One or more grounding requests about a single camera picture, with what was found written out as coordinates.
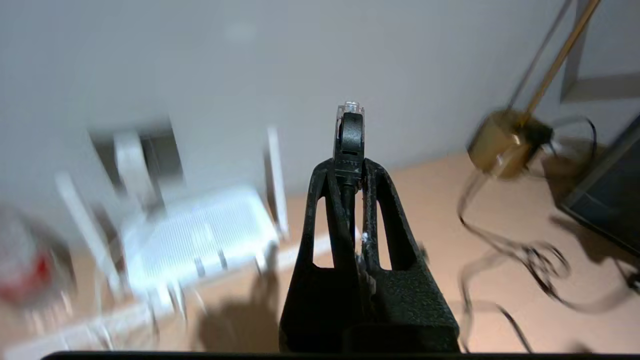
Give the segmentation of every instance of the black cable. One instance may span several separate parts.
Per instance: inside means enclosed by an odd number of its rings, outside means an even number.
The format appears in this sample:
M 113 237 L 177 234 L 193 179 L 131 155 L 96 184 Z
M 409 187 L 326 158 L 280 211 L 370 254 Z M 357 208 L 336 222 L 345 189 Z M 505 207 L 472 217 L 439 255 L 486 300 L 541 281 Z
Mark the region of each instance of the black cable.
M 591 128 L 591 152 L 589 154 L 589 159 L 587 160 L 587 162 L 580 167 L 580 169 L 578 170 L 577 174 L 570 174 L 570 175 L 564 175 L 564 176 L 548 176 L 544 173 L 540 173 L 540 172 L 533 172 L 531 171 L 531 169 L 529 169 L 529 167 L 525 167 L 525 173 L 528 176 L 531 177 L 535 177 L 535 178 L 539 178 L 539 179 L 547 179 L 547 180 L 563 180 L 563 179 L 570 179 L 573 178 L 577 175 L 579 175 L 580 172 L 582 172 L 583 170 L 589 168 L 589 166 L 592 164 L 592 162 L 595 160 L 597 152 L 598 152 L 598 131 L 596 130 L 596 126 L 593 124 L 593 121 L 591 121 L 589 118 L 587 117 L 570 117 L 570 118 L 563 118 L 560 120 L 557 120 L 553 123 L 551 123 L 551 128 L 553 129 L 559 129 L 561 127 L 565 127 L 565 126 L 570 126 L 570 125 L 574 125 L 574 124 L 578 124 L 581 122 L 586 122 L 589 127 Z M 549 146 L 551 147 L 551 151 L 554 153 L 555 157 L 559 157 L 556 149 L 554 148 L 553 144 L 550 142 Z
M 601 313 L 612 309 L 613 307 L 624 302 L 633 292 L 625 285 L 620 290 L 612 291 L 602 299 L 591 304 L 576 304 L 569 302 L 560 297 L 556 291 L 556 287 L 552 283 L 552 279 L 564 279 L 571 273 L 571 266 L 566 260 L 562 252 L 547 241 L 535 241 L 532 243 L 519 243 L 510 240 L 499 234 L 481 229 L 475 225 L 471 225 L 464 219 L 465 210 L 468 208 L 470 201 L 476 196 L 482 188 L 487 175 L 480 170 L 475 170 L 469 177 L 465 191 L 458 202 L 458 218 L 460 223 L 472 234 L 487 243 L 493 251 L 485 257 L 468 264 L 461 273 L 460 291 L 464 301 L 465 316 L 461 325 L 460 342 L 465 351 L 469 352 L 467 341 L 470 335 L 470 328 L 473 322 L 473 302 L 468 292 L 467 282 L 471 275 L 481 270 L 497 266 L 504 260 L 512 259 L 521 263 L 534 278 L 540 289 L 550 298 L 558 301 L 560 304 L 581 313 Z M 499 311 L 509 320 L 513 326 L 522 346 L 532 352 L 529 342 L 525 338 L 522 330 L 508 312 L 500 307 Z

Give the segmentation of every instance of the white wall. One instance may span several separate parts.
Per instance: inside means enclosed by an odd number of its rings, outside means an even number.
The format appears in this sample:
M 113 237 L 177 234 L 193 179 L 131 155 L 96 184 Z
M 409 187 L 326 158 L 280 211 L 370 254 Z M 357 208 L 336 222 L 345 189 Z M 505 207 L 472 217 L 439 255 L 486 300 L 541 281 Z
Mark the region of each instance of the white wall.
M 605 0 L 593 14 L 580 77 L 640 72 L 640 1 Z
M 330 157 L 336 106 L 367 110 L 367 156 L 389 168 L 459 152 L 509 98 L 561 2 L 0 2 L 0 200 L 77 232 L 53 182 L 69 170 L 115 222 L 113 191 L 87 130 L 171 118 L 186 185 L 168 198 L 236 183 L 262 187 L 266 126 L 280 130 L 288 190 L 304 192 Z M 557 49 L 573 24 L 563 23 Z M 637 101 L 586 112 L 611 139 Z

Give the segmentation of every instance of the desk surface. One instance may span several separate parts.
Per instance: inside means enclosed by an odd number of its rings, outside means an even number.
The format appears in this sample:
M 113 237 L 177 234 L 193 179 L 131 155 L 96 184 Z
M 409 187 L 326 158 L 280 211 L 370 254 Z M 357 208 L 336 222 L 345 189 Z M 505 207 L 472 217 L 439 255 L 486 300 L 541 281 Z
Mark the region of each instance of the desk surface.
M 392 173 L 396 189 L 417 242 L 428 253 L 428 266 L 454 314 L 461 318 L 458 283 L 461 269 L 483 257 L 490 247 L 464 229 L 456 216 L 456 205 L 472 165 L 466 155 L 421 164 Z M 292 246 L 300 238 L 306 198 L 291 197 L 287 203 Z M 316 233 L 327 232 L 323 204 L 319 204 Z M 633 262 L 628 254 L 608 241 L 578 226 L 558 211 L 547 183 L 522 178 L 512 182 L 488 181 L 467 212 L 470 223 L 515 241 L 545 240 L 554 244 L 569 261 L 572 272 L 554 284 L 570 302 L 590 304 L 624 286 L 614 263 L 621 259 L 623 270 Z M 362 228 L 362 199 L 356 202 L 356 221 Z M 385 235 L 379 234 L 381 262 L 390 268 Z M 76 318 L 92 312 L 93 265 L 86 256 L 75 257 L 78 292 L 72 301 Z M 317 256 L 319 266 L 331 266 L 330 254 Z M 161 328 L 159 348 L 163 350 L 277 351 L 277 321 L 282 311 L 291 270 L 270 279 L 253 269 L 201 287 L 206 313 L 193 297 L 188 298 L 188 328 Z M 547 297 L 528 271 L 507 260 L 479 272 L 470 280 L 473 301 L 497 303 L 522 328 L 536 352 L 640 352 L 640 297 L 624 301 L 599 313 L 581 313 Z M 0 343 L 14 343 L 28 335 L 6 327 Z M 477 309 L 470 349 L 475 352 L 523 351 L 510 324 L 491 307 Z

